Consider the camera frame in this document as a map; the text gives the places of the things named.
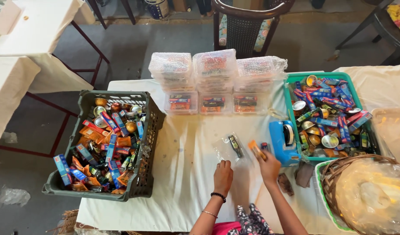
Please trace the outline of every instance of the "gray floor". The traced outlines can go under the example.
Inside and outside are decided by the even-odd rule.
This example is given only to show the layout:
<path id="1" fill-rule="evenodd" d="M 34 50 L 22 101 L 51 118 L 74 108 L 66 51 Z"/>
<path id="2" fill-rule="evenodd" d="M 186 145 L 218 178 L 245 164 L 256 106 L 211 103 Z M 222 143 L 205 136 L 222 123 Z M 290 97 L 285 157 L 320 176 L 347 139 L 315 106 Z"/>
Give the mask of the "gray floor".
<path id="1" fill-rule="evenodd" d="M 143 0 L 128 0 L 130 8 L 132 9 L 135 18 L 150 18 L 150 13 L 146 8 L 146 4 Z M 172 1 L 169 0 L 169 6 L 171 9 L 170 16 L 168 19 L 188 19 L 198 20 L 201 19 L 198 6 L 195 0 L 186 0 L 187 6 L 191 8 L 190 12 L 174 12 Z M 231 0 L 223 0 L 225 4 L 232 5 Z M 314 9 L 310 4 L 310 0 L 296 0 L 291 13 L 298 12 L 350 12 L 350 11 L 372 11 L 373 6 L 364 3 L 362 0 L 326 0 L 321 9 Z M 100 7 L 101 15 L 104 19 L 106 18 L 127 18 L 126 11 L 123 8 L 120 0 L 111 0 L 109 4 L 104 7 Z"/>
<path id="2" fill-rule="evenodd" d="M 375 30 L 368 27 L 341 51 L 337 61 L 326 62 L 337 45 L 357 27 L 357 23 L 280 24 L 271 42 L 268 55 L 288 59 L 289 72 L 324 70 L 338 67 L 378 65 L 393 48 L 385 41 L 373 44 Z M 148 79 L 147 70 L 153 52 L 199 52 L 213 50 L 212 24 L 186 25 L 83 25 L 82 29 L 110 59 L 110 68 L 102 64 L 96 88 L 106 89 L 110 81 Z M 73 68 L 92 68 L 97 54 L 78 32 L 68 26 L 55 54 Z M 92 74 L 83 74 L 88 80 Z M 78 92 L 43 94 L 43 98 L 78 112 Z M 25 97 L 10 120 L 7 131 L 18 135 L 18 143 L 10 146 L 49 152 L 63 120 L 61 112 Z M 57 154 L 64 153 L 76 118 L 68 122 Z M 79 198 L 46 196 L 41 193 L 48 175 L 55 170 L 51 158 L 0 150 L 0 189 L 27 190 L 30 201 L 24 206 L 0 208 L 0 235 L 16 229 L 20 235 L 40 235 L 56 227 L 65 210 L 77 209 Z"/>

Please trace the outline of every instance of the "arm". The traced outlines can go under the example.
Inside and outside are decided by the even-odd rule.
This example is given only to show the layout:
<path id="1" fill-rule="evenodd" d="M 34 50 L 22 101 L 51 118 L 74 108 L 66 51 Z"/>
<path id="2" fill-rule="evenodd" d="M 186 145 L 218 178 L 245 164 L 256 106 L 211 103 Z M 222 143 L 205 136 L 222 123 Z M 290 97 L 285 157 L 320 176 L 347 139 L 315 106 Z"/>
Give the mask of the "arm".
<path id="1" fill-rule="evenodd" d="M 281 163 L 271 153 L 267 151 L 263 152 L 267 156 L 267 160 L 264 161 L 261 157 L 257 158 L 262 179 L 268 192 L 270 192 L 284 233 L 286 235 L 308 235 L 277 184 Z"/>
<path id="2" fill-rule="evenodd" d="M 234 171 L 230 168 L 230 161 L 221 161 L 218 163 L 213 177 L 215 182 L 213 192 L 220 193 L 226 198 L 234 177 Z M 203 211 L 218 216 L 223 203 L 224 201 L 220 196 L 213 195 Z M 190 235 L 211 235 L 216 222 L 216 217 L 213 215 L 202 212 L 191 229 Z"/>

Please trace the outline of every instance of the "pink fabric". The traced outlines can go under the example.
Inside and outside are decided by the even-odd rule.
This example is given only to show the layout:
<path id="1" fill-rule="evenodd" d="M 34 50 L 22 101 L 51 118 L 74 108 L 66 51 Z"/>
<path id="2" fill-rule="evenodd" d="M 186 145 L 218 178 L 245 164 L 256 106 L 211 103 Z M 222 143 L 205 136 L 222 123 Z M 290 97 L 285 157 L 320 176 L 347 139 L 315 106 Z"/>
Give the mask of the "pink fabric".
<path id="1" fill-rule="evenodd" d="M 217 223 L 215 226 L 213 226 L 212 235 L 227 235 L 229 230 L 234 228 L 236 228 L 238 231 L 241 230 L 241 226 L 238 221 Z"/>

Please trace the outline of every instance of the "bangle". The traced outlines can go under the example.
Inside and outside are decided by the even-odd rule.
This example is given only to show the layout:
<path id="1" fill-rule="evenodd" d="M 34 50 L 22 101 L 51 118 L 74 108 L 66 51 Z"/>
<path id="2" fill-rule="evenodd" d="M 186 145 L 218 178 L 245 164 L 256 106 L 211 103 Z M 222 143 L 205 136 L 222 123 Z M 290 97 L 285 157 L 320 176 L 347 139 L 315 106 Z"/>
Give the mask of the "bangle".
<path id="1" fill-rule="evenodd" d="M 217 216 L 215 216 L 214 214 L 212 214 L 212 213 L 210 213 L 210 212 L 203 211 L 203 210 L 202 210 L 202 212 L 204 212 L 204 213 L 208 213 L 209 215 L 212 215 L 212 216 L 214 216 L 216 219 L 218 218 Z"/>
<path id="2" fill-rule="evenodd" d="M 225 198 L 224 195 L 222 195 L 222 194 L 220 194 L 220 193 L 215 193 L 215 192 L 213 192 L 213 193 L 210 194 L 210 196 L 213 196 L 213 195 L 220 196 L 220 197 L 224 200 L 224 203 L 226 202 L 226 198 Z"/>

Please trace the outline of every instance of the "wicker basket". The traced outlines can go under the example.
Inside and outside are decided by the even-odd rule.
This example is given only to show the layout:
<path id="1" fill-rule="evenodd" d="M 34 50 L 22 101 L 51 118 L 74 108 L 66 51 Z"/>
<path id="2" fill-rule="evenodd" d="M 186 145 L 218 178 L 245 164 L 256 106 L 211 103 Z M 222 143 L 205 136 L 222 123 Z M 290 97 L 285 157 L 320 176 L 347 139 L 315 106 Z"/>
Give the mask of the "wicker basket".
<path id="1" fill-rule="evenodd" d="M 375 161 L 379 163 L 391 163 L 391 164 L 400 164 L 396 160 L 391 159 L 389 157 L 384 157 L 376 154 L 366 154 L 357 157 L 344 157 L 339 158 L 335 161 L 332 161 L 327 165 L 321 174 L 320 183 L 322 185 L 323 194 L 325 196 L 326 202 L 329 205 L 330 210 L 335 215 L 339 216 L 342 221 L 352 230 L 358 232 L 361 235 L 367 235 L 362 231 L 356 230 L 350 223 L 348 223 L 343 217 L 341 211 L 338 209 L 338 203 L 336 201 L 336 183 L 341 176 L 341 173 L 346 169 L 351 163 L 358 159 L 362 158 L 373 158 Z"/>

